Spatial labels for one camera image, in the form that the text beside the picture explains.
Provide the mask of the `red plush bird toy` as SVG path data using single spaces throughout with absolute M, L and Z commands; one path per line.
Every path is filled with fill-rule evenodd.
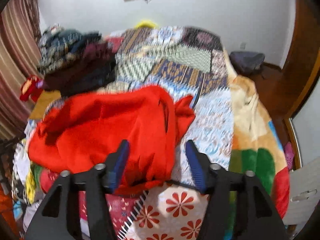
M 31 100 L 36 103 L 43 92 L 44 80 L 36 75 L 32 75 L 26 79 L 21 85 L 20 100 L 27 102 Z

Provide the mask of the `navy patterned folded garment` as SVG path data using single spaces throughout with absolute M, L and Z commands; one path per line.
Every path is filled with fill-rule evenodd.
M 65 68 L 82 57 L 87 45 L 101 40 L 102 35 L 98 31 L 81 33 L 75 29 L 66 29 L 55 33 L 44 44 L 37 70 L 47 75 Z

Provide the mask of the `yellow plush item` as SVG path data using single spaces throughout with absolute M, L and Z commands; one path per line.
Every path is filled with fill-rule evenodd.
M 135 25 L 135 29 L 138 28 L 150 28 L 150 29 L 157 29 L 158 25 L 151 20 L 141 20 Z

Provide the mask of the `maroon folded garment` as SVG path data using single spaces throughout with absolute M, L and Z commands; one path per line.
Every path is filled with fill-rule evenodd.
M 115 53 L 107 42 L 86 46 L 82 57 L 65 68 L 44 77 L 44 90 L 61 96 L 87 93 L 104 87 L 116 79 Z

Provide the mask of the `patchwork patterned bedspread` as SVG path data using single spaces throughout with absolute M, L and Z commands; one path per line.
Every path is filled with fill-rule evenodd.
M 229 166 L 234 121 L 223 53 L 220 38 L 203 29 L 177 26 L 131 29 L 122 34 L 116 54 L 115 81 L 92 92 L 118 94 L 159 86 L 174 101 L 186 95 L 193 97 L 190 106 L 195 119 L 176 147 L 169 180 L 193 185 L 185 154 L 188 140 L 210 161 L 224 168 Z M 54 102 L 45 116 L 70 97 Z

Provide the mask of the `beige plush blanket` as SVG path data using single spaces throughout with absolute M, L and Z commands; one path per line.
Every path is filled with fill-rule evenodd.
M 229 168 L 255 172 L 280 215 L 284 217 L 290 195 L 289 169 L 282 144 L 254 82 L 236 74 L 229 56 L 223 53 L 228 71 L 234 116 L 233 146 Z

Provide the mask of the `red flower patterned quilt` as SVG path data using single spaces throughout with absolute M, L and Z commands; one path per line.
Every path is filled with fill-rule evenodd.
M 118 239 L 197 239 L 208 199 L 172 183 L 129 198 L 106 195 Z

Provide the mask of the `brown wooden door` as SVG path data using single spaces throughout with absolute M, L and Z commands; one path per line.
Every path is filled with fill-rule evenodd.
M 296 0 L 293 37 L 284 67 L 272 72 L 259 89 L 282 146 L 290 137 L 284 118 L 300 96 L 314 68 L 319 50 L 319 13 L 308 0 Z

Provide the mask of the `red zip jacket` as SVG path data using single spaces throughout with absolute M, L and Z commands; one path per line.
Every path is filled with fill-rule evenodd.
M 174 101 L 159 86 L 72 96 L 37 124 L 29 158 L 56 173 L 86 172 L 127 140 L 129 157 L 117 193 L 151 189 L 171 178 L 176 147 L 195 119 L 192 100 L 186 95 Z

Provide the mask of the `striped pink curtain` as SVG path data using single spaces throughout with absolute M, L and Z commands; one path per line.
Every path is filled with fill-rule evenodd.
M 38 1 L 9 0 L 1 12 L 1 139 L 20 134 L 34 107 L 20 94 L 26 79 L 38 75 L 40 37 Z

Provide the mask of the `grey blue backpack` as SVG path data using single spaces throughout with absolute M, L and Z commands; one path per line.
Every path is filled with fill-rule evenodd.
M 265 54 L 254 51 L 233 51 L 229 59 L 238 74 L 251 75 L 260 70 Z

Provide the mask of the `white wall socket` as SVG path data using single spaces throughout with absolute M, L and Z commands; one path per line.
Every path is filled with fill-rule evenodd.
M 240 44 L 240 49 L 241 49 L 241 50 L 245 50 L 245 48 L 246 48 L 246 43 L 245 43 L 245 42 L 242 42 L 242 43 Z

